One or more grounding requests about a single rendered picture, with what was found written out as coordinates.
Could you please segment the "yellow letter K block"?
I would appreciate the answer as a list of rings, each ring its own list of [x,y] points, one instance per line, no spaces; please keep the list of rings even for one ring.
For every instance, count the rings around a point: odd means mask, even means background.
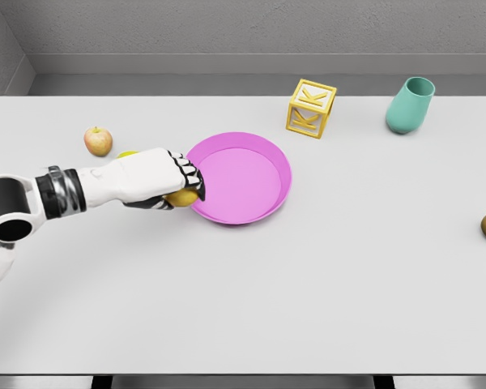
[[[286,129],[320,139],[337,91],[335,87],[300,79],[288,102]]]

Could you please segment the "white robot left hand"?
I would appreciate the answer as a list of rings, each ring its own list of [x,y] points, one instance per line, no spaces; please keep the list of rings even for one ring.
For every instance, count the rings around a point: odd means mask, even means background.
[[[172,210],[164,196],[183,188],[195,189],[200,201],[206,197],[202,173],[181,153],[154,148],[116,159],[114,165],[120,169],[114,174],[120,200],[127,207]]]

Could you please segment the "teal cup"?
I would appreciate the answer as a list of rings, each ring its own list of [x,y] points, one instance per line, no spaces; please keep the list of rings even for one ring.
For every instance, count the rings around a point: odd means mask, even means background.
[[[386,111],[386,124],[397,134],[418,130],[424,122],[434,84],[424,77],[411,77],[405,81]]]

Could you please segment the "yellow lemon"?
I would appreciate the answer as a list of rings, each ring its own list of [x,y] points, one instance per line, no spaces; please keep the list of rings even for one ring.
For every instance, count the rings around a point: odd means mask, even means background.
[[[199,196],[195,189],[183,188],[165,195],[164,198],[173,207],[189,207],[199,199]]]

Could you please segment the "red-yellow apple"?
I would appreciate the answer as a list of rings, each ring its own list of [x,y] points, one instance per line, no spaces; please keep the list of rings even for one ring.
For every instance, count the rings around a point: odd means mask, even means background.
[[[102,127],[91,127],[87,129],[83,136],[86,149],[98,157],[107,156],[113,148],[113,136]]]

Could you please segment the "pink round plate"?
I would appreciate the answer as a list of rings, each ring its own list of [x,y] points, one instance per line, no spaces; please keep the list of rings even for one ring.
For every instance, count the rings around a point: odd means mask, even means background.
[[[292,185],[288,158],[259,135],[213,135],[192,147],[187,158],[206,187],[205,199],[191,208],[221,224],[248,224],[269,216],[282,206]]]

